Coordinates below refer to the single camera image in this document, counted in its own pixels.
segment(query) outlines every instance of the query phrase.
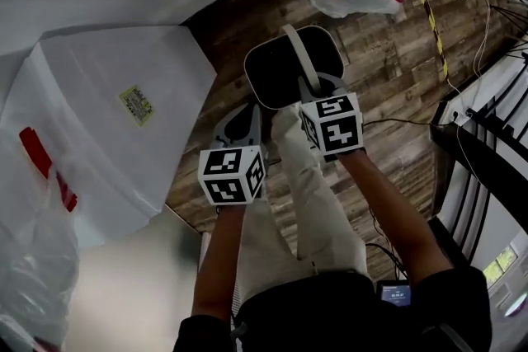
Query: white cube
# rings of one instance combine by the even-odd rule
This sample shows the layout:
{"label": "white cube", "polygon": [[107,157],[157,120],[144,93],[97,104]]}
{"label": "white cube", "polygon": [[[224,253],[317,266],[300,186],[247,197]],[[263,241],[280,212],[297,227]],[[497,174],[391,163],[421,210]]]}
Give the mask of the white cube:
{"label": "white cube", "polygon": [[363,147],[363,117],[354,92],[300,105],[308,138],[324,155]]}
{"label": "white cube", "polygon": [[212,205],[250,204],[265,176],[260,146],[200,152],[198,181]]}

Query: black t-shirt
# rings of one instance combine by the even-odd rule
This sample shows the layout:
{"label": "black t-shirt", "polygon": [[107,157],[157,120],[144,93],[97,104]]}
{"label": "black t-shirt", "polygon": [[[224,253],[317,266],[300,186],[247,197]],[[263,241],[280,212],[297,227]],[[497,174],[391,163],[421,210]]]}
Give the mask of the black t-shirt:
{"label": "black t-shirt", "polygon": [[[368,278],[330,273],[283,284],[247,300],[236,318],[244,352],[277,350],[489,350],[486,280],[475,268],[420,282],[410,307],[375,295]],[[208,316],[181,323],[175,352],[233,350],[230,329]]]}

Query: pant leg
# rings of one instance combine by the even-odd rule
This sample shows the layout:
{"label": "pant leg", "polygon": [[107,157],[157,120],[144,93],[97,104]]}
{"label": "pant leg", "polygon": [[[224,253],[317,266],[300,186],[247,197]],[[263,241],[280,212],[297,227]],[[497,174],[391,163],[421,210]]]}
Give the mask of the pant leg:
{"label": "pant leg", "polygon": [[365,243],[352,230],[341,203],[324,180],[296,106],[274,116],[271,137],[291,189],[299,259],[312,261],[318,271],[355,270],[368,276]]}
{"label": "pant leg", "polygon": [[241,303],[269,288],[313,274],[291,253],[266,199],[255,199],[244,215],[237,283]]}

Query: hardwood floor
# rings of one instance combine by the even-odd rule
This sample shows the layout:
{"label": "hardwood floor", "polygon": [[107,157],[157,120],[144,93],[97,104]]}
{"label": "hardwood floor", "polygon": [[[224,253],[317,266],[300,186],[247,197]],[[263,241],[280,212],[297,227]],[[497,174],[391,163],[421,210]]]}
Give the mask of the hardwood floor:
{"label": "hardwood floor", "polygon": [[[482,42],[487,8],[484,0],[430,0],[445,49],[450,80],[461,84],[473,74],[473,60]],[[513,7],[511,0],[491,4]],[[336,41],[344,81],[359,98],[364,121],[386,117],[428,122],[438,101],[450,90],[441,71],[436,42],[420,0],[405,0],[394,16],[353,14],[332,19],[309,0],[219,0],[192,17],[187,25],[218,72],[218,77],[189,138],[167,204],[199,231],[210,231],[215,210],[196,179],[200,150],[208,148],[216,122],[252,97],[243,60],[254,46],[279,34],[290,23],[296,28],[315,24]],[[500,50],[508,34],[518,31],[492,11],[483,64]],[[426,125],[387,122],[365,128],[365,147],[372,160],[428,215],[434,187],[433,145]],[[267,192],[280,231],[296,248],[295,215],[290,191],[275,149],[266,179]],[[338,162],[325,163],[323,174],[343,203],[352,227],[366,242],[385,240],[375,231],[367,203]],[[367,248],[373,279],[393,278],[390,260],[377,248]]]}

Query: black and yellow striped tape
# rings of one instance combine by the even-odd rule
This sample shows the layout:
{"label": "black and yellow striped tape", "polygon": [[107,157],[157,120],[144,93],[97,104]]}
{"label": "black and yellow striped tape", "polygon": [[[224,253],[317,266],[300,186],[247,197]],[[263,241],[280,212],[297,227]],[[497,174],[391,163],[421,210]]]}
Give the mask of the black and yellow striped tape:
{"label": "black and yellow striped tape", "polygon": [[438,54],[440,55],[440,60],[442,62],[442,68],[444,70],[444,75],[446,78],[449,77],[449,73],[447,71],[447,62],[446,62],[446,56],[444,55],[444,48],[442,46],[442,40],[440,39],[440,34],[438,33],[438,28],[436,28],[436,22],[435,17],[432,14],[431,5],[429,4],[429,0],[421,0],[423,7],[426,9],[427,17],[429,18],[429,24],[431,25],[431,29],[433,34],[435,35],[436,39],[436,47],[438,48]]}

